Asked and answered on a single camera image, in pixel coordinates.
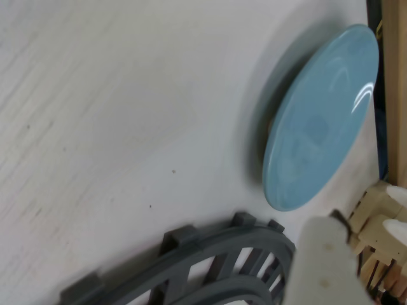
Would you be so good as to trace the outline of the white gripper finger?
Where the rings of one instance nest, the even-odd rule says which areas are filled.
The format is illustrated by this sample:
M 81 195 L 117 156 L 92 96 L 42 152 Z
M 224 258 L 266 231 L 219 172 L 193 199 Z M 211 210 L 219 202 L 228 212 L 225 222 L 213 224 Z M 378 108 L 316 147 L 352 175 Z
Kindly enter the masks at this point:
M 374 304 L 357 277 L 350 227 L 338 210 L 312 217 L 296 244 L 283 304 Z

